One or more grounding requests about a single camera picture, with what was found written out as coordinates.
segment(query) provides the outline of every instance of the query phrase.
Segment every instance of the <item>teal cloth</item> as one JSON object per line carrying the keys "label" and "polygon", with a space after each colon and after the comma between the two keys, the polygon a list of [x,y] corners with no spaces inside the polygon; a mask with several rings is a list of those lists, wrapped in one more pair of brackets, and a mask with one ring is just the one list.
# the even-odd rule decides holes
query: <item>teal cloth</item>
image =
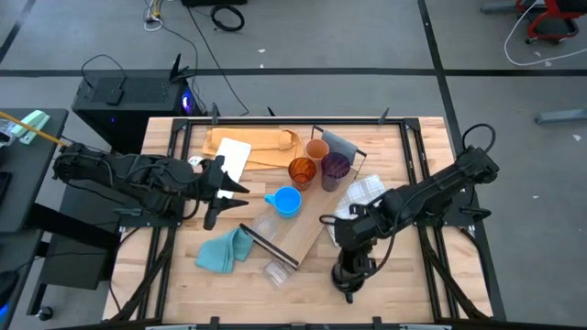
{"label": "teal cloth", "polygon": [[242,229],[235,228],[221,237],[204,242],[195,265],[217,273],[231,273],[235,259],[245,261],[252,245],[252,237]]}

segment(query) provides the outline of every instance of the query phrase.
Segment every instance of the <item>purple plastic cup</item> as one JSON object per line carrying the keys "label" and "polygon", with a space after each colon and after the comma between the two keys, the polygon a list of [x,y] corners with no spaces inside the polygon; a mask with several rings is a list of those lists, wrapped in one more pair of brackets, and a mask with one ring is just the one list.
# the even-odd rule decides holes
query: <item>purple plastic cup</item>
{"label": "purple plastic cup", "polygon": [[335,191],[344,177],[349,174],[349,159],[338,152],[330,152],[321,161],[322,165],[322,189],[332,193]]}

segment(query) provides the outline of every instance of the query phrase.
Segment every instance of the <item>wooden table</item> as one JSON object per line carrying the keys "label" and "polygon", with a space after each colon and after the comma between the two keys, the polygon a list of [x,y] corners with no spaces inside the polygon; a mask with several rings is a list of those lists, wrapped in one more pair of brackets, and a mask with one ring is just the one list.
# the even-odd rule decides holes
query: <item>wooden table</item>
{"label": "wooden table", "polygon": [[[453,162],[447,129],[441,117],[419,119],[429,168],[431,173],[435,173]],[[165,154],[171,125],[172,118],[152,118],[147,128],[143,153]],[[296,131],[303,141],[310,138],[311,126],[308,125],[276,127]],[[378,174],[387,188],[408,183],[397,126],[322,127],[355,143],[368,153],[360,177]],[[188,157],[200,154],[206,130],[207,127],[203,126],[194,128]],[[415,151],[414,138],[410,136],[410,139]],[[175,154],[179,155],[180,150],[181,142],[178,142]],[[418,180],[421,180],[417,162],[415,165]],[[194,265],[198,248],[203,242],[219,237],[240,223],[250,225],[266,207],[263,195],[274,191],[286,179],[286,169],[245,171],[240,182],[250,189],[250,193],[237,193],[234,198],[248,200],[248,206],[222,213],[212,231],[204,231],[202,228],[205,207],[193,219],[183,223],[175,238],[163,317],[165,324],[208,324],[212,316],[219,316],[222,324],[371,323],[373,316],[380,316],[384,323],[433,321],[422,253],[413,227],[398,233],[390,260],[380,273],[368,279],[363,289],[355,294],[353,304],[346,304],[343,294],[330,281],[330,270],[338,250],[326,229],[314,243],[300,269],[279,290],[273,289],[260,272],[272,259],[272,255],[256,245],[245,262],[236,262],[232,274],[219,275]],[[193,207],[192,203],[188,203],[186,213]],[[118,252],[112,286],[121,304],[130,297],[143,278],[151,230],[140,229]],[[475,247],[455,228],[447,227],[443,232],[453,277],[482,312],[491,314]],[[380,241],[373,250],[373,256],[381,260],[386,248],[387,242]],[[444,286],[439,276],[436,279],[441,308],[443,314],[448,316]],[[156,280],[151,289],[148,317],[153,315],[157,289]],[[115,313],[116,306],[109,297],[104,318]]]}

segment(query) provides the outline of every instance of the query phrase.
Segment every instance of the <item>orange plastic cup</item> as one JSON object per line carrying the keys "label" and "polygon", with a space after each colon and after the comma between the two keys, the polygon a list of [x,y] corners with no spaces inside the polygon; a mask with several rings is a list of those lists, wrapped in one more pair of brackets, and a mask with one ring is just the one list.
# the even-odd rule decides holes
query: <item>orange plastic cup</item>
{"label": "orange plastic cup", "polygon": [[320,161],[322,161],[322,158],[324,158],[329,151],[330,147],[323,139],[313,139],[305,145],[305,154],[318,168]]}
{"label": "orange plastic cup", "polygon": [[316,176],[316,165],[307,158],[294,159],[290,163],[287,172],[292,178],[293,187],[300,192],[310,188],[312,179]]}

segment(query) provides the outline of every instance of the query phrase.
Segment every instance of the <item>blue cup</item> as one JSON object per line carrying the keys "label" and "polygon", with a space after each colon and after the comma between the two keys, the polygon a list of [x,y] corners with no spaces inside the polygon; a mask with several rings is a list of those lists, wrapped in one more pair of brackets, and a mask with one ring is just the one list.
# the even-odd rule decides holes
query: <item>blue cup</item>
{"label": "blue cup", "polygon": [[300,212],[302,194],[294,187],[282,187],[275,194],[266,194],[265,202],[273,205],[280,217],[291,219]]}

